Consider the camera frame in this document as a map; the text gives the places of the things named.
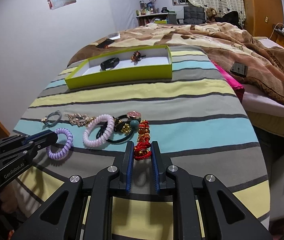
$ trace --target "jewelry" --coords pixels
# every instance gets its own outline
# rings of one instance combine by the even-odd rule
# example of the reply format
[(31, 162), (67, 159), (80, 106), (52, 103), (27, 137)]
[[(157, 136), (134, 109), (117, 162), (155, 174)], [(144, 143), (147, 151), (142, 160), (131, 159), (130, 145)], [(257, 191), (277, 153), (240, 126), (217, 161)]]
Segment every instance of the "jewelry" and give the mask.
[[(53, 115), (58, 115), (58, 119), (56, 121), (50, 121), (49, 118), (52, 117)], [(45, 126), (47, 127), (53, 127), (55, 126), (62, 118), (62, 114), (60, 111), (55, 111), (53, 113), (50, 113), (49, 115), (45, 116), (44, 118), (41, 119), (41, 122), (44, 123)]]
[(146, 57), (145, 55), (142, 56), (142, 54), (138, 51), (135, 51), (133, 55), (131, 56), (131, 60), (135, 63), (139, 62), (141, 58)]
[(92, 122), (95, 117), (89, 117), (87, 114), (65, 114), (69, 118), (71, 125), (77, 125), (78, 127), (87, 126)]
[(131, 119), (141, 119), (141, 113), (136, 111), (131, 111), (126, 114), (127, 118)]
[[(134, 131), (136, 128), (138, 128), (139, 125), (139, 121), (138, 120), (129, 120), (129, 121), (123, 121), (122, 118), (127, 117), (127, 115), (121, 115), (117, 118), (115, 118), (115, 122), (114, 122), (114, 131), (115, 132), (122, 132), (124, 134), (126, 134), (126, 136), (122, 139), (119, 140), (111, 140), (111, 139), (107, 139), (108, 142), (110, 143), (121, 143), (126, 141), (127, 139), (131, 138), (131, 136), (133, 135)], [(96, 134), (96, 139), (98, 139), (102, 133), (105, 131), (107, 126), (107, 122), (101, 126), (100, 130), (98, 131), (98, 133)]]
[(52, 153), (51, 146), (46, 147), (46, 153), (48, 157), (52, 160), (62, 160), (64, 159), (67, 154), (69, 153), (69, 149), (73, 146), (73, 135), (72, 133), (66, 128), (58, 128), (54, 131), (57, 134), (65, 134), (67, 137), (66, 143), (62, 150), (57, 153)]
[(149, 122), (142, 120), (139, 124), (139, 135), (137, 139), (137, 145), (134, 147), (134, 158), (139, 160), (147, 159), (151, 156), (152, 152), (147, 148), (151, 146), (150, 140), (150, 130)]
[[(93, 128), (99, 123), (99, 122), (107, 122), (107, 126), (101, 137), (94, 141), (90, 141), (88, 139), (88, 136), (90, 135)], [(94, 120), (92, 120), (87, 128), (85, 129), (83, 133), (83, 143), (87, 147), (98, 147), (101, 146), (106, 142), (106, 140), (110, 137), (114, 130), (114, 118), (110, 116), (109, 114), (102, 114), (96, 117)]]
[(120, 62), (120, 60), (118, 59), (118, 57), (114, 57), (114, 58), (110, 58), (107, 59), (106, 61), (103, 61), (101, 63), (101, 70), (106, 70), (108, 68), (114, 68), (117, 66), (117, 64)]

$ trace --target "black chair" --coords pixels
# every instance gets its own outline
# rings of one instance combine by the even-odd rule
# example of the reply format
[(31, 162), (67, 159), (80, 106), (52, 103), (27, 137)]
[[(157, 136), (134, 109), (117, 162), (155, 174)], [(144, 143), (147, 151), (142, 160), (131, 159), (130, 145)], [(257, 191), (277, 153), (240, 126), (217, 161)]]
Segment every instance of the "black chair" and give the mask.
[(181, 24), (180, 20), (183, 20), (183, 24), (205, 23), (205, 13), (203, 7), (184, 6), (183, 10), (184, 10), (184, 19), (177, 19), (178, 24)]

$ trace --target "smartphone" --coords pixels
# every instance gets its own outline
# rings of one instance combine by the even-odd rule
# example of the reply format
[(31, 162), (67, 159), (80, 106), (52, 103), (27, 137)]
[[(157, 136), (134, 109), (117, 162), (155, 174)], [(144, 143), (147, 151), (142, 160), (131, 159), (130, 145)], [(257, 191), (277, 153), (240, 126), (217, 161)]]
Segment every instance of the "smartphone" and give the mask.
[(99, 49), (104, 49), (106, 46), (112, 44), (113, 42), (114, 42), (113, 40), (106, 39), (105, 41), (98, 44), (96, 47), (99, 48)]
[(246, 77), (246, 74), (248, 73), (248, 67), (247, 65), (244, 65), (242, 63), (234, 62), (232, 68), (230, 69), (230, 72), (240, 77)]

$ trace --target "striped bedsheet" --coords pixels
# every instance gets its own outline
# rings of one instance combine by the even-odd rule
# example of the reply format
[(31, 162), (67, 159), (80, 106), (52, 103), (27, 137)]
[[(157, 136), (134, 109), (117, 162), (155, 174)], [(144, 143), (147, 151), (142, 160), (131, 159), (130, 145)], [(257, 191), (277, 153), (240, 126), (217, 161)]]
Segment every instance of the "striped bedsheet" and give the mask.
[[(200, 48), (175, 46), (170, 50), (170, 82), (117, 83), (69, 91), (63, 78), (80, 64), (77, 62), (35, 99), (14, 132), (31, 135), (46, 130), (40, 119), (60, 110), (62, 120), (52, 129), (69, 129), (74, 147), (70, 157), (62, 162), (54, 162), (47, 158), (45, 150), (40, 151), (35, 166), (19, 176), (17, 193), (26, 215), (34, 212), (70, 176), (95, 175), (125, 150), (125, 143), (85, 148), (85, 127), (71, 126), (64, 114), (119, 116), (136, 110), (150, 122), (151, 141), (158, 141), (161, 153), (169, 155), (173, 164), (196, 176), (216, 175), (268, 228), (270, 192), (266, 167), (242, 105)], [(97, 129), (90, 138), (95, 138), (96, 133)], [(56, 147), (64, 142), (65, 138), (59, 137)], [(171, 201), (170, 197), (155, 194), (150, 160), (134, 161), (131, 194), (113, 199), (113, 239), (172, 239)]]

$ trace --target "coil hair tie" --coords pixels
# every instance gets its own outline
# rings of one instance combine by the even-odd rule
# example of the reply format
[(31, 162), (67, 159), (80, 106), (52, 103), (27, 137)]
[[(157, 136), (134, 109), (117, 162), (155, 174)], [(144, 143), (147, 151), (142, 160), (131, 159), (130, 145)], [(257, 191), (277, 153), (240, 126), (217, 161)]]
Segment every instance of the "coil hair tie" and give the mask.
[[(54, 116), (54, 115), (58, 115), (58, 119), (56, 121), (50, 121), (49, 118)], [(55, 126), (62, 118), (62, 114), (60, 111), (55, 111), (53, 113), (50, 113), (49, 115), (47, 115), (46, 117), (44, 117), (43, 119), (41, 119), (41, 122), (44, 123), (45, 126), (47, 127), (53, 127)]]
[(46, 153), (48, 157), (52, 160), (62, 160), (64, 159), (67, 154), (69, 153), (69, 149), (73, 146), (73, 135), (72, 133), (66, 128), (58, 128), (54, 131), (57, 134), (65, 134), (67, 137), (66, 143), (62, 150), (57, 153), (52, 153), (51, 146), (46, 147)]
[[(101, 137), (98, 139), (91, 141), (88, 139), (90, 133), (94, 129), (94, 127), (99, 123), (99, 122), (107, 122), (106, 129), (104, 130), (103, 134)], [(109, 114), (102, 114), (96, 117), (92, 122), (89, 123), (85, 131), (83, 132), (83, 143), (87, 147), (98, 147), (101, 146), (106, 142), (106, 140), (110, 137), (114, 130), (114, 119), (111, 115)]]

